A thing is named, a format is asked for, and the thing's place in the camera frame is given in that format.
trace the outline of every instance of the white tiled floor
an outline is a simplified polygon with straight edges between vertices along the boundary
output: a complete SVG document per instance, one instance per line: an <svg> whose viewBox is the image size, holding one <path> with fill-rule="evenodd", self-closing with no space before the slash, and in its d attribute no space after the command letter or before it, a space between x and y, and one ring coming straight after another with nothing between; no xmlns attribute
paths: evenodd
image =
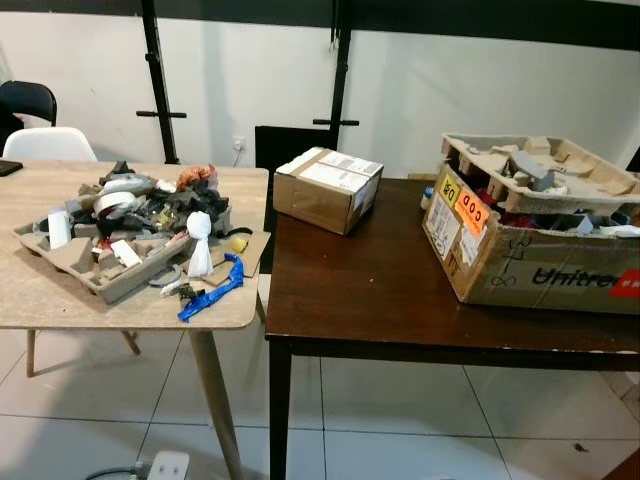
<svg viewBox="0 0 640 480"><path fill-rule="evenodd" d="M255 480L269 478L263 333L216 333ZM228 478L188 341L139 342L135 357L119 333L43 332L28 380L25 333L0 331L0 479L82 479L160 449L190 453L191 480ZM640 447L594 372L296 358L290 426L295 480L597 480Z"/></svg>

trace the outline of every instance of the white plastic bag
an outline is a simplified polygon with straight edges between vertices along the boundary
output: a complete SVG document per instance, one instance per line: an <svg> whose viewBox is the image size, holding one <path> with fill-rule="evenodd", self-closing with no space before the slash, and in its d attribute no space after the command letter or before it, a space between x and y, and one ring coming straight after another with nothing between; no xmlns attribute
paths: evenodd
<svg viewBox="0 0 640 480"><path fill-rule="evenodd" d="M209 234L211 233L211 219L204 212L193 212L187 218L187 230L191 238L198 242L189 262L190 278L204 277L213 272L211 254L209 253Z"/></svg>

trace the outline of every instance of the tabletop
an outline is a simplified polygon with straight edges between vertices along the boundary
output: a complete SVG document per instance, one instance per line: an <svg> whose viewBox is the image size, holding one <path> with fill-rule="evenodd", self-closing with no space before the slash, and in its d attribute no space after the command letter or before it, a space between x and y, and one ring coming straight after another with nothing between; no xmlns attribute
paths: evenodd
<svg viewBox="0 0 640 480"><path fill-rule="evenodd" d="M544 354L638 365L637 317L460 303L420 226L424 186L384 179L346 237L279 215L267 338L429 347L480 364L498 352L530 354L533 365Z"/></svg>
<svg viewBox="0 0 640 480"><path fill-rule="evenodd" d="M71 275L54 271L44 259L23 248L11 230L76 197L82 183L97 183L113 164L22 163L22 170L0 178L0 328L178 330L242 328L251 322L258 275L245 278L242 288L198 313L190 323L183 323L176 316L181 310L176 296L162 298L158 289L141 286L107 305L81 288ZM129 166L137 173L165 180L177 180L186 168L135 163ZM232 226L262 230L268 172L225 167L217 170L220 194L230 199ZM211 289L204 284L201 288Z"/></svg>

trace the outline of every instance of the closed cardboard box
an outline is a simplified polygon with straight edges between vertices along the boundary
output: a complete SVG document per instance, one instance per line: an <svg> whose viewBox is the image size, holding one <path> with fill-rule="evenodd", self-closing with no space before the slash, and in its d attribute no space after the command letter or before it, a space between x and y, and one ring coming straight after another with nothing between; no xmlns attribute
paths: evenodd
<svg viewBox="0 0 640 480"><path fill-rule="evenodd" d="M640 313L640 239L499 223L445 162L422 222L460 301Z"/></svg>
<svg viewBox="0 0 640 480"><path fill-rule="evenodd" d="M382 169L379 163L312 148L276 170L273 208L346 235L373 205Z"/></svg>

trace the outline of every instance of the white chair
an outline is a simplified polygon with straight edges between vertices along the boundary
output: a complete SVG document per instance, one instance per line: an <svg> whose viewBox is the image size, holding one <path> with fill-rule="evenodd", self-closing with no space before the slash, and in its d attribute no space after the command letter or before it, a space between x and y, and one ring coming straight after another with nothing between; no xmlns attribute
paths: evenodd
<svg viewBox="0 0 640 480"><path fill-rule="evenodd" d="M17 160L64 160L72 162L97 162L87 138L77 128L52 127L29 128L12 133L7 138L2 153L4 158ZM127 345L135 355L140 349L135 335L122 331ZM33 377L36 331L27 330L27 377Z"/></svg>

